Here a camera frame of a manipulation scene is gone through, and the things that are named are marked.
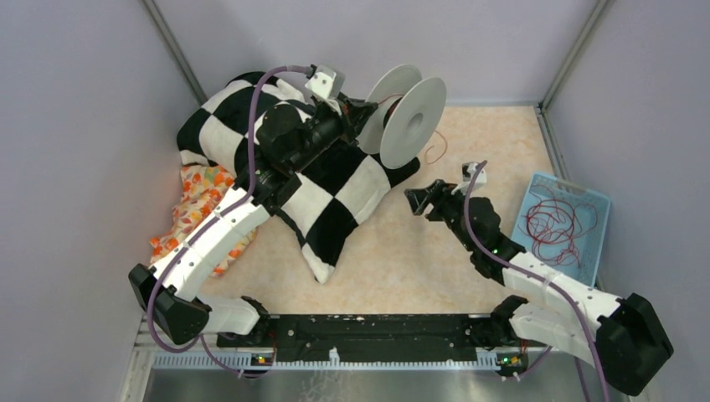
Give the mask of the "black white checkered pillow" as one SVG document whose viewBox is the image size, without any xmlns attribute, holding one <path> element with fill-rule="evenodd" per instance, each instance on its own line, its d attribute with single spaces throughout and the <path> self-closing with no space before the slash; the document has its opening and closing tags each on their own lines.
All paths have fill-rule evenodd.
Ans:
<svg viewBox="0 0 710 402">
<path fill-rule="evenodd" d="M 262 75 L 253 71 L 233 78 L 188 118 L 177 134 L 183 166 L 220 166 L 234 181 L 246 172 L 248 113 Z M 420 166 L 414 158 L 389 169 L 379 155 L 337 141 L 298 173 L 300 187 L 276 214 L 294 231 L 318 282 L 332 276 L 347 237 Z"/>
</svg>

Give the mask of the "light blue plastic basket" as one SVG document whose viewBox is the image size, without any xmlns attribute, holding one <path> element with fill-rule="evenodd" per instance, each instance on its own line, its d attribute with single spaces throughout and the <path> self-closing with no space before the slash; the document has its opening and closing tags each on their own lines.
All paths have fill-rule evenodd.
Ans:
<svg viewBox="0 0 710 402">
<path fill-rule="evenodd" d="M 610 199 L 547 173 L 534 173 L 512 228 L 512 240 L 541 262 L 595 286 Z"/>
</svg>

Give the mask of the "orange floral cloth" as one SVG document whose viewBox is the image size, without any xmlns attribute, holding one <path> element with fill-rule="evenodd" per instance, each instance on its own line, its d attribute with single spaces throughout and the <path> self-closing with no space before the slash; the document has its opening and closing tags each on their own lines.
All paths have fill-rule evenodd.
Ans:
<svg viewBox="0 0 710 402">
<path fill-rule="evenodd" d="M 234 176 L 220 166 L 188 165 L 181 168 L 181 200 L 172 208 L 172 228 L 150 240 L 151 263 L 159 261 L 183 242 L 218 206 Z"/>
</svg>

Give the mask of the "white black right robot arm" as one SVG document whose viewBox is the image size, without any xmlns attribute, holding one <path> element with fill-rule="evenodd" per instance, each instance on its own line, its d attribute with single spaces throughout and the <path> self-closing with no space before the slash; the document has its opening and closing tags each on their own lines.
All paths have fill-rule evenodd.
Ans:
<svg viewBox="0 0 710 402">
<path fill-rule="evenodd" d="M 606 386 L 629 396 L 640 395 L 673 355 L 646 298 L 595 289 L 542 262 L 501 232 L 490 199 L 440 179 L 404 196 L 414 215 L 446 225 L 482 276 L 520 293 L 511 312 L 491 322 L 498 343 L 523 338 L 556 348 L 601 370 Z"/>
</svg>

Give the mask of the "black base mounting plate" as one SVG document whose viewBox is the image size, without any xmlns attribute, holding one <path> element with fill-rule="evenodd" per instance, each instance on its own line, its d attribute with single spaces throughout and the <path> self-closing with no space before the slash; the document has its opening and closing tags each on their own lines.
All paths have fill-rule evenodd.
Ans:
<svg viewBox="0 0 710 402">
<path fill-rule="evenodd" d="M 466 362 L 525 341 L 487 315 L 270 315 L 249 335 L 220 334 L 218 348 L 264 348 L 279 363 L 320 362 L 337 350 L 346 363 Z"/>
</svg>

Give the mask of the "grey plastic cable spool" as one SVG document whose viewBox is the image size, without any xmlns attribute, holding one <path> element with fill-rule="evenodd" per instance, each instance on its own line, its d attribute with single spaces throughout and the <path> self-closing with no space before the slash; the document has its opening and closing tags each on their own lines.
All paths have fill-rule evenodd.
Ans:
<svg viewBox="0 0 710 402">
<path fill-rule="evenodd" d="M 391 69 L 365 99 L 377 109 L 360 131 L 358 147 L 367 154 L 378 154 L 386 168 L 401 168 L 433 136 L 446 98 L 446 85 L 440 77 L 424 78 L 411 64 Z"/>
</svg>

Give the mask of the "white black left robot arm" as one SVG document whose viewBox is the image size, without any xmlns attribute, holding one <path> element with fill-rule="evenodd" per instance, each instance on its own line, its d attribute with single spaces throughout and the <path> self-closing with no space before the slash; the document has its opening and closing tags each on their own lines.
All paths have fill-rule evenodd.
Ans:
<svg viewBox="0 0 710 402">
<path fill-rule="evenodd" d="M 170 353 L 188 351 L 210 322 L 216 322 L 217 331 L 235 333 L 249 346 L 267 339 L 269 325 L 253 300 L 218 305 L 198 298 L 198 290 L 214 266 L 252 229 L 268 220 L 300 185 L 295 175 L 281 178 L 269 163 L 257 166 L 258 102 L 259 95 L 254 93 L 248 113 L 246 173 L 239 175 L 220 204 L 169 255 L 151 267 L 138 264 L 129 274 L 154 342 Z"/>
</svg>

